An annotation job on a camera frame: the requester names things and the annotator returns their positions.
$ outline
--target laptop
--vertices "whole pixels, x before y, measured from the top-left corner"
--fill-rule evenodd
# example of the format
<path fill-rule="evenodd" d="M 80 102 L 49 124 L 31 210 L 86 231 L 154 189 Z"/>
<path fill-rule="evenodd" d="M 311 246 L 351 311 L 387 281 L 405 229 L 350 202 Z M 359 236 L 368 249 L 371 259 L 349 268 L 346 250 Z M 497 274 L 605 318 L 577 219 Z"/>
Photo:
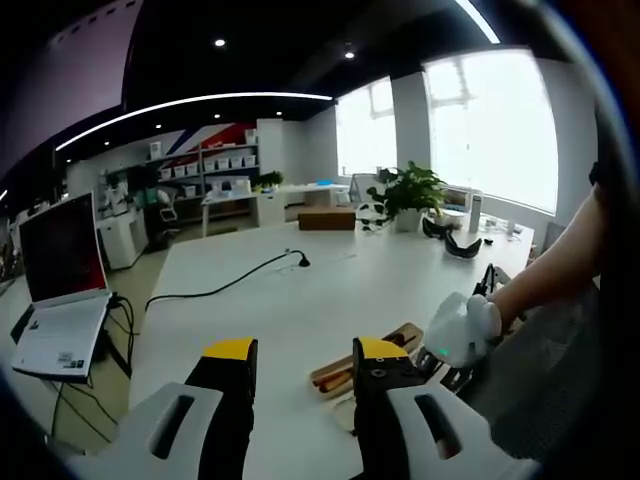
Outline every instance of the laptop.
<path fill-rule="evenodd" d="M 11 366 L 50 380 L 85 381 L 111 298 L 93 194 L 34 215 L 20 226 L 20 239 L 33 314 Z"/>

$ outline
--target led strip light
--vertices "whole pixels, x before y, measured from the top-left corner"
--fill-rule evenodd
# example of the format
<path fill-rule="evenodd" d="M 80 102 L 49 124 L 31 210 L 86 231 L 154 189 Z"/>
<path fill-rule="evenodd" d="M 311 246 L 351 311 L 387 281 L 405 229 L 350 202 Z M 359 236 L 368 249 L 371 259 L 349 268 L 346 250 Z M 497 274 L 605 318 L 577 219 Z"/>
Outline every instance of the led strip light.
<path fill-rule="evenodd" d="M 500 43 L 500 39 L 496 35 L 496 32 L 489 26 L 487 21 L 484 19 L 480 12 L 474 7 L 469 0 L 455 0 L 455 2 L 462 8 L 467 15 L 471 17 L 471 20 L 476 22 L 478 28 L 482 30 L 482 33 L 489 39 L 492 44 Z"/>
<path fill-rule="evenodd" d="M 201 97 L 191 97 L 191 98 L 183 98 L 182 100 L 174 100 L 172 102 L 161 103 L 159 105 L 153 105 L 152 107 L 142 108 L 140 110 L 136 110 L 135 112 L 127 113 L 125 115 L 121 115 L 114 119 L 108 120 L 100 125 L 96 125 L 95 127 L 90 128 L 82 132 L 79 135 L 67 140 L 64 143 L 61 143 L 56 147 L 56 152 L 59 152 L 64 147 L 71 145 L 76 140 L 80 140 L 87 135 L 97 132 L 98 130 L 108 127 L 109 125 L 113 125 L 114 123 L 121 122 L 122 120 L 126 120 L 127 118 L 135 117 L 137 115 L 141 115 L 147 112 L 153 112 L 154 110 L 160 110 L 161 108 L 173 107 L 174 105 L 182 105 L 183 103 L 193 103 L 193 102 L 202 102 L 205 100 L 217 100 L 220 98 L 242 98 L 242 97 L 286 97 L 286 98 L 308 98 L 311 100 L 333 100 L 332 97 L 327 97 L 325 95 L 311 95 L 307 93 L 286 93 L 286 92 L 243 92 L 243 93 L 219 93 L 216 95 L 203 95 Z"/>

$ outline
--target floor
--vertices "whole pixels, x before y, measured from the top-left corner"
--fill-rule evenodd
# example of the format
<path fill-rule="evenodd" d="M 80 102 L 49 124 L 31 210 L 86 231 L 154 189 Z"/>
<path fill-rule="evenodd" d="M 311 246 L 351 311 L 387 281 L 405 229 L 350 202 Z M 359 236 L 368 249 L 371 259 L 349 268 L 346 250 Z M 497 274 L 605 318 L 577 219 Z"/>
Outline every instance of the floor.
<path fill-rule="evenodd" d="M 228 233 L 229 231 L 252 228 L 249 217 L 219 220 L 209 224 L 209 236 Z M 172 243 L 179 243 L 201 237 L 201 226 L 189 225 L 182 228 Z M 162 270 L 169 250 L 143 254 L 129 269 L 107 274 L 110 288 L 127 297 L 133 306 L 134 331 L 139 332 L 144 320 L 144 304 L 151 297 L 153 289 Z M 126 319 L 121 310 L 113 313 L 115 319 L 126 326 Z M 116 347 L 126 354 L 128 335 L 115 323 L 107 319 L 106 328 L 113 338 Z M 95 396 L 104 409 L 117 421 L 128 410 L 129 380 L 110 356 L 102 361 L 94 362 L 91 367 L 93 388 L 77 387 L 83 392 Z M 61 395 L 73 405 L 104 437 L 115 438 L 116 426 L 99 408 L 95 399 L 65 385 Z M 59 400 L 53 425 L 53 436 L 59 443 L 62 452 L 85 451 L 97 452 L 107 444 L 101 435 L 89 427 L 78 414 L 64 401 Z"/>

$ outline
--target white glove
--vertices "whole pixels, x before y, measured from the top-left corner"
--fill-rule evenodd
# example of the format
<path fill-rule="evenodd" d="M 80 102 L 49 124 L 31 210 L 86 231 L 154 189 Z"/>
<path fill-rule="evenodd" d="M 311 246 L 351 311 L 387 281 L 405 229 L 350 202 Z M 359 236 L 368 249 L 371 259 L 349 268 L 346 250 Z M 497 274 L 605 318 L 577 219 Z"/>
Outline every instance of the white glove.
<path fill-rule="evenodd" d="M 454 368 L 468 367 L 489 351 L 487 340 L 502 331 L 500 311 L 482 295 L 454 292 L 438 308 L 424 332 L 427 352 Z"/>

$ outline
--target black ceiling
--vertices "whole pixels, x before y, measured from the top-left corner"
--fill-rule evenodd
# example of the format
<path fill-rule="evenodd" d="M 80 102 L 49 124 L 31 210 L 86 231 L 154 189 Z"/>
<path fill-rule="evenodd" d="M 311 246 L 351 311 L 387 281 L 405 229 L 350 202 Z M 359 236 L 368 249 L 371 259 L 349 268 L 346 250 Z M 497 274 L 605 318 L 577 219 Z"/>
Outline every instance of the black ceiling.
<path fill-rule="evenodd" d="M 3 59 L 3 91 L 19 78 L 34 48 L 104 0 L 43 2 L 31 8 L 29 37 Z M 534 16 L 504 0 L 479 3 L 507 45 L 528 45 L 541 57 L 563 59 Z M 223 38 L 223 48 L 213 41 Z M 356 58 L 344 59 L 352 43 Z M 132 39 L 121 107 L 86 119 L 42 145 L 3 179 L 20 183 L 24 197 L 43 195 L 51 179 L 64 175 L 67 158 L 90 158 L 106 149 L 158 133 L 203 124 L 247 121 L 284 112 L 304 120 L 326 108 L 319 101 L 234 99 L 199 102 L 134 117 L 91 134 L 63 151 L 57 165 L 52 147 L 102 121 L 170 100 L 242 91 L 294 91 L 339 97 L 385 75 L 417 71 L 421 62 L 490 44 L 453 0 L 325 0 L 309 2 L 145 0 Z M 214 113 L 221 114 L 214 120 Z M 35 165 L 51 175 L 29 173 Z"/>

